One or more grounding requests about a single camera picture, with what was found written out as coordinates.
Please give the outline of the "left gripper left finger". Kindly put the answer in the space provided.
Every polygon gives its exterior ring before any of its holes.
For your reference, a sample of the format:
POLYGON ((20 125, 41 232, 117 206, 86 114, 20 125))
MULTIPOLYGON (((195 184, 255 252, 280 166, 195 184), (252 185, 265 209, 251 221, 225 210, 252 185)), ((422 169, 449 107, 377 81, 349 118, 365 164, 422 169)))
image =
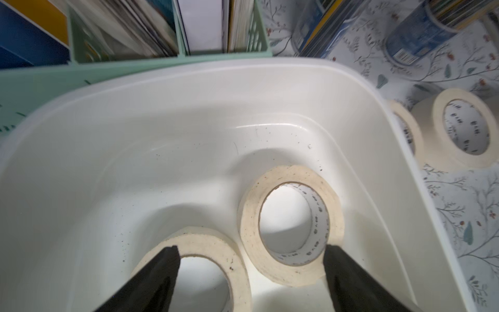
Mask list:
POLYGON ((97 311, 168 311, 181 257, 178 247, 165 247, 97 311))

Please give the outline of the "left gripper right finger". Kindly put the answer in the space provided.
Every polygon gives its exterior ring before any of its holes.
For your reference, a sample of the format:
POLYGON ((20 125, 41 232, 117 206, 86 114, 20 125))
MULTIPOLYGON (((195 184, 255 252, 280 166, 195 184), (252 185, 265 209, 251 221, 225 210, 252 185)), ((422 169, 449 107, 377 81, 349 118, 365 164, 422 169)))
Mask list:
POLYGON ((335 311, 420 311, 386 290, 341 247, 327 245, 323 265, 335 311))

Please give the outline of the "cream masking tape roll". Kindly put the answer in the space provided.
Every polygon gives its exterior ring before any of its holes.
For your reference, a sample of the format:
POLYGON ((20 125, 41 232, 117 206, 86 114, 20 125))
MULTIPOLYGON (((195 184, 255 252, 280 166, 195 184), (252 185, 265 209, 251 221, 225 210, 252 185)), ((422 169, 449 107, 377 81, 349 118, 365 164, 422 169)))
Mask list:
POLYGON ((440 92, 411 111, 421 129, 424 162, 452 172, 481 169, 498 160, 498 123, 479 97, 458 88, 440 92))
POLYGON ((421 129, 413 115, 398 101, 391 100, 390 107, 394 113, 402 134, 420 168, 424 167, 424 141, 421 129))
POLYGON ((181 259, 205 258, 219 267, 229 287, 229 299, 224 311, 252 311, 253 301, 248 272, 239 248, 223 233, 207 227, 185 227, 152 248, 133 269, 134 277, 163 248, 178 247, 181 259))
POLYGON ((258 177, 244 193, 237 218, 240 239, 254 267, 272 282, 287 287, 313 285, 323 278, 326 247, 342 245, 344 240, 345 221, 338 195, 306 166, 276 166, 258 177), (304 197, 312 219, 305 243, 285 253, 269 249, 260 232, 263 205, 281 187, 290 187, 304 197))

